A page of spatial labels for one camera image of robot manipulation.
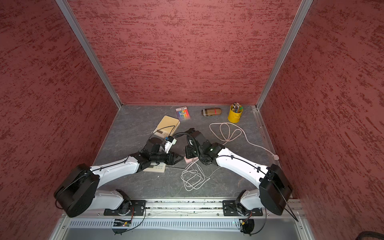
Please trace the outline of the pink power strip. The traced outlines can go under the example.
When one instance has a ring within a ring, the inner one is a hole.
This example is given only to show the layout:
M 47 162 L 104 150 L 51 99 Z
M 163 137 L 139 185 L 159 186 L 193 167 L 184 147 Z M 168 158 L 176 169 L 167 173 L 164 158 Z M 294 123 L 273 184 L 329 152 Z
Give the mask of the pink power strip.
M 196 162 L 199 160 L 198 157 L 194 157 L 194 158 L 187 158 L 187 157 L 184 157 L 184 160 L 186 162 L 186 164 L 190 164 L 190 163 L 193 163 L 193 162 Z

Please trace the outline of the blue top kitchen scale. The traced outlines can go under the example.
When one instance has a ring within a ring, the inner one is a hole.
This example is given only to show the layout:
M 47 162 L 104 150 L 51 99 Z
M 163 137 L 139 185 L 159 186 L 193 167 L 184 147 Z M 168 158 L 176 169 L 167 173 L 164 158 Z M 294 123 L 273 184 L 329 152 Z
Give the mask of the blue top kitchen scale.
M 151 165 L 144 169 L 144 172 L 148 173 L 164 173 L 166 169 L 166 164 L 165 163 L 151 163 Z

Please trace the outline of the beige kitchen scale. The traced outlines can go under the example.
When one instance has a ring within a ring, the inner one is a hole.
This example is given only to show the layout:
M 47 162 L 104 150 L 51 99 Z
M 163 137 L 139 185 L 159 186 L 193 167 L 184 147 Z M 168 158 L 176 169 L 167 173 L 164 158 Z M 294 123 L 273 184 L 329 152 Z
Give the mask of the beige kitchen scale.
M 179 126 L 179 119 L 164 116 L 156 127 L 156 129 L 154 130 L 153 134 L 159 138 L 173 136 Z

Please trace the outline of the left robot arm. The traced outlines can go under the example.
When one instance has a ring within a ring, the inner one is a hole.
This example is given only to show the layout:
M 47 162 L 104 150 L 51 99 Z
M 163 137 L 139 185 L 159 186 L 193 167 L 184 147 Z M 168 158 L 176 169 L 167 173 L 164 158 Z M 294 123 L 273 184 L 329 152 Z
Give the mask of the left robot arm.
M 106 210 L 108 214 L 133 214 L 130 197 L 122 190 L 103 191 L 101 186 L 126 175 L 139 173 L 152 164 L 175 165 L 182 156 L 171 152 L 177 140 L 157 137 L 147 140 L 144 148 L 122 160 L 101 166 L 76 166 L 54 193 L 55 205 L 74 218 L 87 210 Z

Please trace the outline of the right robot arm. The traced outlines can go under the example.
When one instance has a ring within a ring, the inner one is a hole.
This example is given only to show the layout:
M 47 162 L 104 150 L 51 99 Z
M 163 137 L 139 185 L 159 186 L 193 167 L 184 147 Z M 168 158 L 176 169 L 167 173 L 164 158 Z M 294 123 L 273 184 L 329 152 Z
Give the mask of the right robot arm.
M 238 215 L 248 216 L 254 209 L 265 208 L 281 216 L 288 206 L 293 187 L 283 170 L 276 164 L 260 165 L 247 160 L 219 143 L 211 143 L 204 135 L 191 128 L 186 131 L 188 159 L 197 157 L 204 165 L 216 164 L 252 183 L 256 189 L 243 190 L 234 203 Z

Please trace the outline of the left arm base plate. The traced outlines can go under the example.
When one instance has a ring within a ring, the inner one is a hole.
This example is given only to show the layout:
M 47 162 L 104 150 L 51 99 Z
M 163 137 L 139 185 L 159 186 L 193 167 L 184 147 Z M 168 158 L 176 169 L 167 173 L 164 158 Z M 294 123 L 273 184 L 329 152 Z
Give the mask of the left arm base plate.
M 143 216 L 146 209 L 145 200 L 124 200 L 117 210 L 104 210 L 104 216 L 117 216 L 121 218 L 131 218 L 132 216 Z

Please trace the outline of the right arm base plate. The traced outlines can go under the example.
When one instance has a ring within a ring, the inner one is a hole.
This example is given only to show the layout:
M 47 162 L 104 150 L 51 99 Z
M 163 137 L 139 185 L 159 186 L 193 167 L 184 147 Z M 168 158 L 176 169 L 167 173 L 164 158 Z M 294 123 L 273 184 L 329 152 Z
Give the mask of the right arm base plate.
M 263 216 L 263 209 L 262 208 L 256 208 L 253 210 L 247 210 L 245 207 L 243 207 L 240 203 L 237 201 L 231 201 L 231 200 L 224 200 L 222 201 L 223 204 L 223 213 L 226 217 L 261 217 Z

